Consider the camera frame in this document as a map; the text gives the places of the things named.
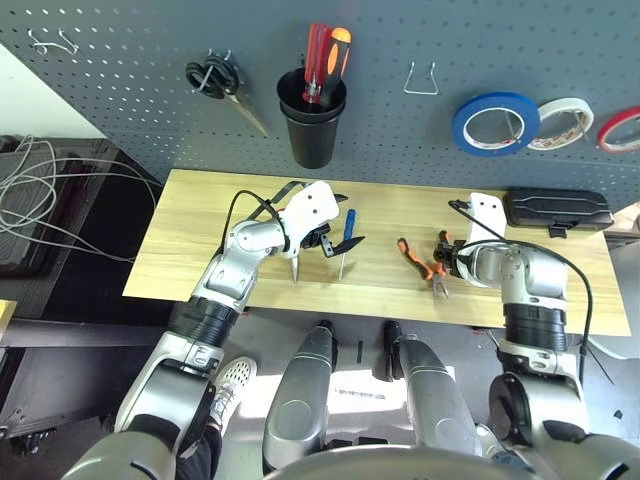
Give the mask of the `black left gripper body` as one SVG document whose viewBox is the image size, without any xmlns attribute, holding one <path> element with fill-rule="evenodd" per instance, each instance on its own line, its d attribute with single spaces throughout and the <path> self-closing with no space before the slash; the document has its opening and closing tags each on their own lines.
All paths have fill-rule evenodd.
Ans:
<svg viewBox="0 0 640 480">
<path fill-rule="evenodd" d="M 331 227 L 329 224 L 323 224 L 312 231 L 310 231 L 302 240 L 301 248 L 302 249 L 312 249 L 316 247 L 321 247 L 325 256 L 333 256 L 334 248 L 333 244 L 329 240 L 329 233 L 331 232 Z"/>
</svg>

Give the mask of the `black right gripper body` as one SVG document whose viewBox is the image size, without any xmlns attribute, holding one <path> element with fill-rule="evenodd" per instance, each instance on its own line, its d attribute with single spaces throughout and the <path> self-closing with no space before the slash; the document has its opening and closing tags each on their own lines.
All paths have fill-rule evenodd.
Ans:
<svg viewBox="0 0 640 480">
<path fill-rule="evenodd" d="M 459 254 L 460 250 L 466 246 L 466 241 L 453 240 L 449 242 L 453 245 L 453 251 L 450 255 L 439 255 L 439 262 L 446 267 L 448 273 L 452 276 L 468 279 L 469 272 L 465 263 L 465 256 Z"/>
</svg>

